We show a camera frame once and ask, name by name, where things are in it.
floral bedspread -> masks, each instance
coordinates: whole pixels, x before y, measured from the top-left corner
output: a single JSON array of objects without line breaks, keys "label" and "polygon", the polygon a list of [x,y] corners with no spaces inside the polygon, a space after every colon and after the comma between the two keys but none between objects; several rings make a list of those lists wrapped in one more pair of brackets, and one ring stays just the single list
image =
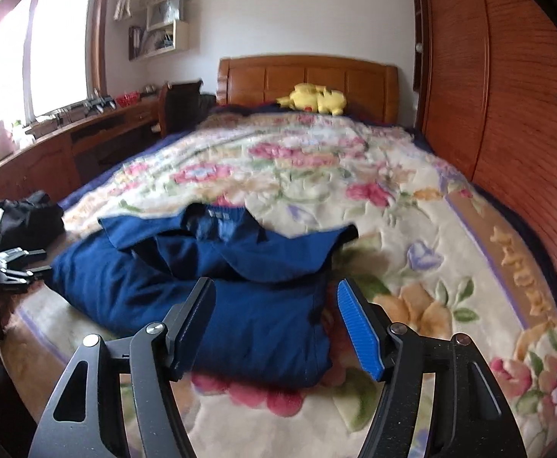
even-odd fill
[{"label": "floral bedspread", "polygon": [[[530,457],[557,438],[557,311],[516,232],[452,166],[400,128],[312,114],[219,114],[125,165],[65,217],[66,242],[116,214],[173,214],[191,202],[245,205],[285,235],[354,222],[359,240],[333,257],[368,300],[421,335],[466,332],[488,360]],[[333,368],[311,390],[281,391],[188,374],[174,393],[199,457],[355,457],[382,385],[359,368],[333,302],[323,316]],[[38,419],[84,335],[105,332],[47,287],[21,303],[2,353]],[[124,415],[140,454],[128,378]],[[425,378],[411,457],[422,457],[433,380]]]}]

blue gripper pad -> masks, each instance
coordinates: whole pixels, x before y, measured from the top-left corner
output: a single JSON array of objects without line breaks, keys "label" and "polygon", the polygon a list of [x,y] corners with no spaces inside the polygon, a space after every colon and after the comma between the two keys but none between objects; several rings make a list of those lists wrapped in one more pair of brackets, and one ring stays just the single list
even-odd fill
[{"label": "blue gripper pad", "polygon": [[380,381],[385,366],[380,353],[380,341],[370,324],[365,310],[373,315],[367,300],[360,292],[355,292],[346,280],[338,285],[338,308],[346,324],[361,367],[375,381]]}]

window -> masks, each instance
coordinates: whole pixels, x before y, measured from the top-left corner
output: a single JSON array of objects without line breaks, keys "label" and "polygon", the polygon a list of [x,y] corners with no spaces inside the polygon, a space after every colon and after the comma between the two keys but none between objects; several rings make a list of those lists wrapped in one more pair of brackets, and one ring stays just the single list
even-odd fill
[{"label": "window", "polygon": [[0,120],[35,117],[90,96],[93,0],[22,0],[0,24]]}]

red basket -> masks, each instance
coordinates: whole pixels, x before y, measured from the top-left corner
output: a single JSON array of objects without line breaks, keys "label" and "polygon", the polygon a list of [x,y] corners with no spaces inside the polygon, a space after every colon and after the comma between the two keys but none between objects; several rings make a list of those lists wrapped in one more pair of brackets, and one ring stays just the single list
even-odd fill
[{"label": "red basket", "polygon": [[133,93],[122,94],[116,98],[116,103],[122,108],[128,105],[134,105],[140,101],[140,93],[138,91],[133,91]]}]

white wall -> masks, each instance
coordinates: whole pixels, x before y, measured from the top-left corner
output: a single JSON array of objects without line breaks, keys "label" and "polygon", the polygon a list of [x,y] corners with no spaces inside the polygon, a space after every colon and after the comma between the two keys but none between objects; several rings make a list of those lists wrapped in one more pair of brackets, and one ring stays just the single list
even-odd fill
[{"label": "white wall", "polygon": [[[415,44],[412,0],[191,0],[188,3],[186,17],[190,22],[192,49],[146,61],[146,82],[162,84],[201,77],[203,89],[215,91],[217,66],[223,56],[259,53],[350,56],[399,67],[400,121],[412,124]],[[109,39],[107,42],[110,54]],[[136,75],[115,71],[112,81],[119,74],[125,82]]]},{"label": "white wall", "polygon": [[147,64],[128,60],[128,27],[134,22],[113,20],[117,3],[118,0],[107,0],[105,23],[107,92],[113,97],[139,90],[148,82]]}]

